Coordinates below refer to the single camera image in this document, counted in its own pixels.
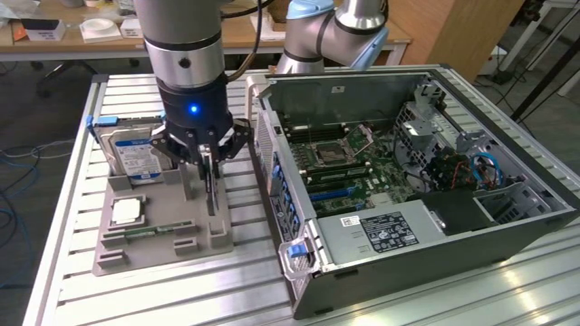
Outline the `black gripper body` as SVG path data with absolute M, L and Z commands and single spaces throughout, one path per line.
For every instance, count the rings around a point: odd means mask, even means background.
M 158 79 L 157 87 L 165 112 L 163 126 L 194 129 L 198 146 L 209 146 L 210 153 L 210 137 L 215 135 L 219 141 L 233 125 L 227 110 L 226 77 L 219 76 L 195 88 L 174 88 Z

